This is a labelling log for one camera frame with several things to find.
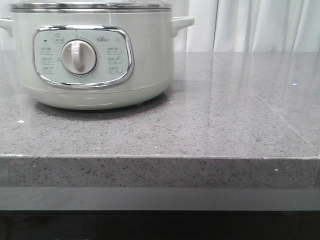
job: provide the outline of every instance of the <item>appliance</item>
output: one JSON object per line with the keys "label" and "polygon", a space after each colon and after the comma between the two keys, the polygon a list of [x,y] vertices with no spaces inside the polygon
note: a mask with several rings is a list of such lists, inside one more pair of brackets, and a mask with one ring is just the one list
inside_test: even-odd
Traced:
{"label": "appliance", "polygon": [[15,39],[20,82],[72,110],[143,103],[174,75],[173,38],[194,24],[163,2],[21,2],[0,27]]}

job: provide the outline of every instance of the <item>cooker base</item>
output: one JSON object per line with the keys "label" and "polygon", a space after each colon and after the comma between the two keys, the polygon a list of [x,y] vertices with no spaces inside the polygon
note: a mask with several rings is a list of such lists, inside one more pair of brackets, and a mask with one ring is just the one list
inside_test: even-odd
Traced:
{"label": "cooker base", "polygon": [[141,104],[162,94],[172,78],[159,84],[131,91],[97,94],[60,94],[26,86],[29,94],[45,105],[69,110],[105,110]]}

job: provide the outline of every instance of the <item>cooker handle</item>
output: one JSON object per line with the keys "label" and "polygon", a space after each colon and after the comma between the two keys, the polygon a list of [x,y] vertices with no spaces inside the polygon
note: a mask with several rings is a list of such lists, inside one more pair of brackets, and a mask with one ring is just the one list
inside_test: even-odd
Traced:
{"label": "cooker handle", "polygon": [[12,34],[12,19],[9,16],[0,17],[0,28],[6,30],[10,37]]}
{"label": "cooker handle", "polygon": [[189,27],[195,24],[195,19],[190,16],[173,17],[171,20],[171,24],[172,24],[171,37],[174,38],[178,35],[178,32],[181,29],[184,29],[186,27]]}

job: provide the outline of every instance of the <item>chrome trim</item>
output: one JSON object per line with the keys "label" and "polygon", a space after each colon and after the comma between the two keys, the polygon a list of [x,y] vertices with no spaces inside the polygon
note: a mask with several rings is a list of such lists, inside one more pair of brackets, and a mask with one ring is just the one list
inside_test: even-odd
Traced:
{"label": "chrome trim", "polygon": [[168,13],[171,8],[155,9],[11,9],[11,13],[22,14],[121,14],[121,13]]}
{"label": "chrome trim", "polygon": [[119,3],[119,2],[34,2],[10,4],[10,9],[171,9],[166,3]]}
{"label": "chrome trim", "polygon": [[[103,82],[94,82],[94,83],[68,83],[68,82],[57,82],[52,81],[45,76],[43,76],[37,69],[36,66],[36,54],[35,54],[35,39],[37,34],[40,32],[46,31],[57,31],[57,30],[94,30],[94,31],[109,31],[109,32],[116,32],[122,35],[125,40],[126,49],[128,53],[128,61],[129,66],[127,71],[119,78],[110,81],[103,81]],[[105,88],[110,87],[118,84],[122,84],[126,82],[135,70],[135,58],[132,43],[128,33],[120,27],[117,26],[103,26],[103,25],[54,25],[54,26],[43,26],[40,27],[34,34],[33,34],[33,42],[32,42],[32,63],[33,68],[36,74],[40,77],[40,79],[44,80],[47,84],[61,88],[61,89],[69,89],[69,90],[83,90],[83,89],[97,89],[97,88]]]}

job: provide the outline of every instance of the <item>countertop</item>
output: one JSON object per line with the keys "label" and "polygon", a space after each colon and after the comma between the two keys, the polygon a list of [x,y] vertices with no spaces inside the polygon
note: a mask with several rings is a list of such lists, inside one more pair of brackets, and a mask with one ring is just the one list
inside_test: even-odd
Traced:
{"label": "countertop", "polygon": [[318,190],[319,59],[176,53],[174,81],[155,99],[74,111],[33,100],[14,53],[0,51],[0,192],[11,191],[10,199],[15,189],[38,187]]}

